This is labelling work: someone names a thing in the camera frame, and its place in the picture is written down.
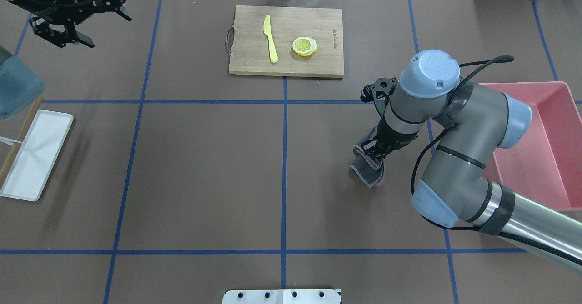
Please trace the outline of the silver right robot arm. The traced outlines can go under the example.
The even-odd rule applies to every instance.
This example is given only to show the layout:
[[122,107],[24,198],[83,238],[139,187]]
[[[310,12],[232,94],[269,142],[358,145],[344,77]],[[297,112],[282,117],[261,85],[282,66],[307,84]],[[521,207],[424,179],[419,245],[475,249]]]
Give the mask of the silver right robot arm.
[[385,159],[413,142],[429,120],[443,128],[420,152],[410,180],[411,206],[428,223],[448,230],[503,238],[546,260],[581,273],[581,223],[483,176],[497,148],[516,146],[532,123],[532,110],[510,95],[474,82],[511,55],[463,66],[448,53],[416,53],[399,78],[365,86],[378,124],[354,146],[351,170],[372,188],[385,176]]

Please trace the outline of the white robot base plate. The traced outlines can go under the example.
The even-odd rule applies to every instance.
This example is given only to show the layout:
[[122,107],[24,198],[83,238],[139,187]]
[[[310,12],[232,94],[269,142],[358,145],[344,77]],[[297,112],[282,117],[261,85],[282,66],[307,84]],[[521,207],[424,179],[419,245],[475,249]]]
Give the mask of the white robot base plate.
[[223,304],[342,304],[336,289],[250,289],[226,291]]

